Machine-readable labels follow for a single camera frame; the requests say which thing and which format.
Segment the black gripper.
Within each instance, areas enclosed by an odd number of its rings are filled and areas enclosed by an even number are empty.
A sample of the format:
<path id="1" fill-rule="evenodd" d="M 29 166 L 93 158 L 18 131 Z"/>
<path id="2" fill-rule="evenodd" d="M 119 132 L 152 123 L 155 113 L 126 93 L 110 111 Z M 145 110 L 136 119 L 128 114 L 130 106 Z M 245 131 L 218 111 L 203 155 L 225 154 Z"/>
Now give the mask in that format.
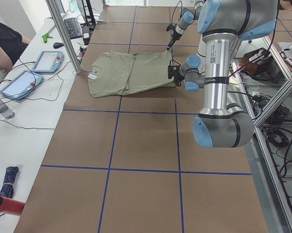
<path id="1" fill-rule="evenodd" d="M 179 71 L 173 72 L 173 83 L 175 84 L 175 86 L 180 87 L 183 80 L 184 80 L 184 76 L 182 76 L 179 73 Z"/>
<path id="2" fill-rule="evenodd" d="M 166 50 L 170 50 L 173 44 L 181 38 L 182 34 L 178 33 L 177 31 L 173 31 L 172 39 L 170 40 L 169 44 L 167 45 Z"/>

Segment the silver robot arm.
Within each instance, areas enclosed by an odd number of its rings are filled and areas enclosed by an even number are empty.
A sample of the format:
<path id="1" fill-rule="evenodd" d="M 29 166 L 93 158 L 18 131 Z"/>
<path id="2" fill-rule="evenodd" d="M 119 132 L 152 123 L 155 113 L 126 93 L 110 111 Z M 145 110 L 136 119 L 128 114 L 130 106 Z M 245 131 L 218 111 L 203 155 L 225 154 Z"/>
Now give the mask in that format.
<path id="1" fill-rule="evenodd" d="M 271 34 L 277 21 L 276 0 L 206 0 L 186 10 L 175 28 L 183 34 L 194 20 L 206 45 L 204 74 L 201 60 L 189 56 L 168 77 L 176 85 L 185 83 L 188 92 L 204 89 L 204 106 L 193 121 L 196 143 L 205 148 L 235 148 L 245 145 L 254 132 L 253 120 L 228 92 L 229 63 L 235 41 L 257 39 Z"/>
<path id="2" fill-rule="evenodd" d="M 181 7 L 178 24 L 170 23 L 166 28 L 167 32 L 173 32 L 166 50 L 170 50 L 174 43 L 180 40 L 189 25 L 191 25 L 195 20 L 198 20 L 205 2 L 205 0 L 195 0 L 194 10 Z"/>

